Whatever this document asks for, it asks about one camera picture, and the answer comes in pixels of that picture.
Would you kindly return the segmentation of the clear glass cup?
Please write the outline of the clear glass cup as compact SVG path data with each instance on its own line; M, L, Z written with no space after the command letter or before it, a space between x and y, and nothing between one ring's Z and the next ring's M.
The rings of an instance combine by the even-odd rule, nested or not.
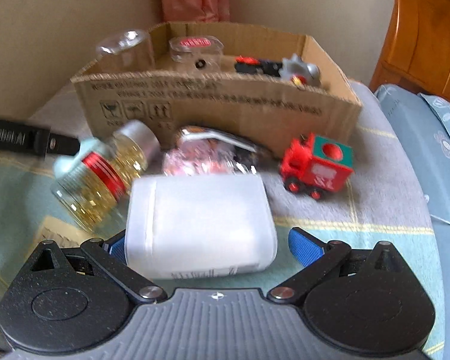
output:
M102 72L146 72L156 67L151 36L141 29L105 38L96 46L96 53Z

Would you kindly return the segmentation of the wooden headboard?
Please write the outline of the wooden headboard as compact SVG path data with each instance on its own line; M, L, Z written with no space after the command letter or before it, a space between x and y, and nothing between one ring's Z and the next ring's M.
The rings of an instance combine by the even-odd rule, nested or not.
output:
M369 88L385 84L450 102L450 0L394 0Z

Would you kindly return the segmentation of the cardboard box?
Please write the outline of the cardboard box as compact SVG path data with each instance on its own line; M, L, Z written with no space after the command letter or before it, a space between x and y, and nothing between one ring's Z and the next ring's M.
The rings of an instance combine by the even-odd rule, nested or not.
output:
M131 119L143 121L163 148L184 126L214 128L245 137L281 157L290 141L317 133L346 142L362 102L342 70L311 36L253 24L168 22L149 31L147 42L105 55L72 78L91 133L108 137ZM220 69L196 69L170 56L173 38L223 43ZM278 77L240 74L237 57L280 61L294 55L315 64L319 87Z

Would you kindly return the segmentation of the grey rhino toy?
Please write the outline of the grey rhino toy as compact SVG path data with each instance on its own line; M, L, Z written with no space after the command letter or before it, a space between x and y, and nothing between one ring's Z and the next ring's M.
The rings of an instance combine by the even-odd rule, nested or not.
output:
M299 55L293 54L291 58L282 59L282 68L279 70L280 78L304 86L321 86L321 72L314 63L305 62Z

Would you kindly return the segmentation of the blue bed sheet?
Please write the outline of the blue bed sheet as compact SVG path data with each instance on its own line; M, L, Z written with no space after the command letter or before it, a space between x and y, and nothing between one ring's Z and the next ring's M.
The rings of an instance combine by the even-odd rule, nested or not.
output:
M431 216L445 293L443 357L450 359L450 158L444 155L434 136L443 131L441 123L419 94L397 85L381 85L375 92L410 159Z

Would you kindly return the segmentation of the mint green oval case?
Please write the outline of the mint green oval case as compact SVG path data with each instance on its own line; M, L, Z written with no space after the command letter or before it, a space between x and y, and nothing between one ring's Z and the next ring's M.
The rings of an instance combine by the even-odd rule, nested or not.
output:
M80 142L79 152L74 156L61 155L58 156L53 164L54 177L61 178L68 173L76 164L80 163L82 158L97 144L99 140L94 137L83 139Z

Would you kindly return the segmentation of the white plastic bottle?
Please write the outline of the white plastic bottle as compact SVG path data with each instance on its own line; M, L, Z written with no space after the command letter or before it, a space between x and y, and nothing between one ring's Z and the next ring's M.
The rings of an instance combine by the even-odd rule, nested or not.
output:
M149 175L132 185L124 254L149 279L260 272L277 250L260 175Z

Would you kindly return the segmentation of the red toy train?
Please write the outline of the red toy train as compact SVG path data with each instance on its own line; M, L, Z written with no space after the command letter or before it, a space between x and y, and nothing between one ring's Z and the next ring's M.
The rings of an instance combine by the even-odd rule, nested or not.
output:
M284 152L279 173L291 194L320 200L341 191L353 174L353 149L315 133L294 138Z

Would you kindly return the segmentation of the golden capsule bottle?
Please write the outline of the golden capsule bottle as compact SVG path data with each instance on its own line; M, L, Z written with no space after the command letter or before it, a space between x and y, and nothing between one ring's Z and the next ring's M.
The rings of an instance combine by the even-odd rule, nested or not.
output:
M131 120L78 156L54 181L52 194L81 228L91 231L130 193L159 152L152 130Z

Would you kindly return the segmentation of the dark blue toy block car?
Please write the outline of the dark blue toy block car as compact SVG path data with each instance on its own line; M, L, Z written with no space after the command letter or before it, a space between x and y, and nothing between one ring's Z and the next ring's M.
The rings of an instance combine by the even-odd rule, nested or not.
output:
M249 75L280 77L283 63L268 59L239 56L235 58L235 72Z

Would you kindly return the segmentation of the pink pig keychain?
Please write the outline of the pink pig keychain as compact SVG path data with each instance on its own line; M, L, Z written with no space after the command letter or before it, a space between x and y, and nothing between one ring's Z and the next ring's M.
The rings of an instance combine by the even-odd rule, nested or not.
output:
M235 150L217 140L188 141L166 152L162 171L166 176L204 176L234 172Z

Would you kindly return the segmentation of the clear round red-label container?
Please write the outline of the clear round red-label container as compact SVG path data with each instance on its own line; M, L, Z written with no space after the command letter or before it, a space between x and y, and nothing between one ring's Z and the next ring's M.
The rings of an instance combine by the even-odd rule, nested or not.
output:
M174 37L169 41L176 72L203 74L221 71L224 44L213 36Z

